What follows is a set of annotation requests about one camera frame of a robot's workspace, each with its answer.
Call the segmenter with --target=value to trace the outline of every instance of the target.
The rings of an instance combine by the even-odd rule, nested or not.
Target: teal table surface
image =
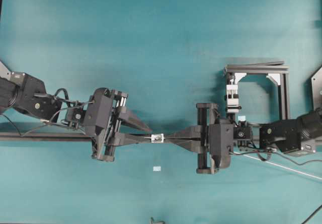
[[[196,124],[198,102],[224,113],[225,65],[283,60],[295,118],[311,110],[321,12],[321,0],[4,0],[0,60],[75,100],[99,87],[128,92],[127,106],[154,133]],[[239,95],[247,120],[278,119],[265,77],[243,79]],[[114,163],[90,155],[88,142],[1,142],[0,222],[294,224],[322,204],[321,180],[245,157],[197,175],[196,155],[168,143],[119,148]],[[319,163],[272,161],[322,177]]]

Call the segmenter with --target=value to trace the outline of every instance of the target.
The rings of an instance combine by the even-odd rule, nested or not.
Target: black cable
[[[291,161],[292,163],[294,163],[296,165],[300,165],[300,166],[308,164],[308,163],[311,163],[311,162],[322,162],[322,160],[309,160],[309,161],[306,161],[306,162],[303,162],[303,163],[298,163],[298,162],[296,162],[296,161],[294,161],[294,160],[292,160],[292,159],[290,159],[290,158],[288,158],[288,157],[286,157],[286,156],[284,156],[284,155],[282,155],[280,153],[274,153],[274,154],[276,154],[276,155],[278,155],[278,156],[280,156],[280,157],[282,157],[282,158],[284,158],[284,159],[286,159],[288,161]]]
[[[319,211],[319,210],[321,210],[322,209],[322,205],[320,205],[304,222],[302,222],[301,224],[305,224],[305,223],[307,223],[315,214],[317,214],[317,212]]]
[[[271,151],[253,151],[253,152],[244,152],[244,153],[240,153],[240,154],[237,154],[237,153],[234,153],[234,152],[230,152],[230,154],[232,155],[235,155],[235,156],[241,156],[241,155],[248,155],[248,154],[276,154],[288,161],[291,161],[292,163],[296,164],[296,165],[299,165],[299,166],[302,166],[302,165],[306,165],[308,163],[312,163],[312,162],[322,162],[322,160],[309,160],[309,161],[306,161],[306,162],[303,162],[303,163],[298,163],[286,156],[283,156],[282,154],[279,154],[279,153],[276,153],[276,152],[271,152]]]
[[[82,108],[83,106],[85,106],[85,105],[87,105],[87,104],[90,104],[90,103],[93,103],[93,102],[91,102],[91,101],[89,101],[89,102],[84,102],[84,103],[82,103],[82,104],[80,104],[80,105],[77,105],[77,106],[74,106],[74,107],[65,107],[65,108],[60,109],[60,110],[58,110],[57,112],[55,112],[55,113],[54,113],[54,115],[52,115],[52,117],[51,117],[51,118],[49,119],[49,121],[48,121],[48,124],[51,124],[51,123],[52,123],[52,120],[55,118],[55,116],[56,116],[59,112],[61,112],[61,111],[65,111],[65,110],[74,109],[74,108]]]
[[[59,88],[59,89],[56,91],[56,93],[55,93],[54,97],[57,97],[57,95],[58,95],[60,92],[64,92],[65,100],[67,100],[67,101],[66,101],[66,104],[67,104],[67,106],[68,106],[68,107],[70,107],[70,102],[69,102],[68,92],[67,92],[67,90],[66,90],[65,88]]]
[[[10,120],[10,118],[4,114],[0,114],[0,115],[5,117],[8,120],[8,122],[17,130],[18,134],[21,136],[21,132],[19,131],[18,127]]]

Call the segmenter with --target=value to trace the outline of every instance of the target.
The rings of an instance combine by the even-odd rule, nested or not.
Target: bolt
[[[239,136],[239,137],[244,137],[244,136],[245,136],[245,134],[244,134],[244,132],[239,132],[239,133],[238,133],[238,136]]]

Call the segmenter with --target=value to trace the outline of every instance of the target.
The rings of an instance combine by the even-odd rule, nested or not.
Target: metal bracket
[[[11,71],[0,60],[0,77],[10,80]]]
[[[311,77],[313,110],[322,107],[322,67]]]
[[[276,86],[281,85],[281,74],[278,73],[270,73],[266,76],[268,79],[270,79]]]

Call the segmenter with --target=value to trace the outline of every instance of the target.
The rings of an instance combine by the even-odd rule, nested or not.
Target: wire
[[[38,126],[38,127],[34,127],[32,129],[30,129],[29,131],[25,132],[24,134],[20,135],[20,137],[24,137],[26,135],[28,135],[29,133],[33,132],[33,131],[36,131],[38,130],[39,128],[43,128],[43,127],[46,127],[48,126],[48,124],[45,124],[45,125],[41,125],[41,126]]]
[[[322,160],[309,160],[309,161],[306,161],[306,162],[303,162],[303,163],[298,163],[298,162],[296,162],[296,161],[294,161],[294,160],[292,160],[292,159],[290,159],[290,158],[288,158],[286,156],[283,156],[282,154],[279,154],[279,153],[276,153],[276,152],[271,152],[271,151],[253,151],[253,152],[244,152],[244,153],[240,153],[240,154],[230,152],[231,155],[235,155],[235,156],[248,155],[248,154],[258,154],[258,153],[260,153],[260,154],[276,154],[276,155],[278,155],[278,156],[280,156],[280,157],[282,157],[282,158],[284,158],[284,159],[286,159],[288,161],[291,161],[292,163],[294,163],[296,165],[299,165],[299,166],[306,165],[306,164],[312,163],[312,162],[322,162]]]
[[[74,108],[81,108],[87,104],[90,104],[90,103],[93,103],[93,101],[89,101],[89,102],[84,102],[80,105],[77,105],[77,106],[74,106],[74,107],[65,107],[65,108],[62,108],[60,110],[58,110],[57,112],[54,113],[54,115],[52,115],[52,117],[49,119],[48,121],[48,124],[51,124],[52,123],[52,120],[55,118],[55,116],[60,113],[61,111],[65,111],[65,110],[70,110],[70,109],[74,109]]]
[[[304,222],[302,222],[301,224],[305,224],[307,223],[315,214],[318,213],[319,210],[322,209],[322,205],[320,205]]]
[[[288,158],[288,157],[286,157],[286,156],[284,156],[284,155],[282,155],[280,153],[274,153],[274,154],[276,154],[276,155],[278,155],[278,156],[280,156],[280,157],[282,157],[282,158],[284,158],[284,159],[286,159],[288,161],[291,161],[292,163],[295,163],[296,165],[300,165],[300,166],[308,164],[308,163],[312,163],[312,162],[322,162],[322,160],[309,160],[309,161],[306,161],[306,162],[303,162],[303,163],[298,163],[298,162],[296,162],[296,161],[294,161],[294,160],[292,160],[292,159],[290,159],[290,158]]]
[[[58,95],[60,92],[64,92],[65,100],[66,100],[65,102],[66,102],[67,106],[68,106],[68,107],[70,107],[68,91],[67,91],[65,88],[59,88],[59,89],[56,91],[56,93],[55,93],[54,97],[57,97],[57,95]]]
[[[4,114],[0,114],[0,115],[5,117],[8,120],[8,122],[17,130],[18,134],[21,136],[21,132],[19,131],[18,127],[10,120],[10,118]]]

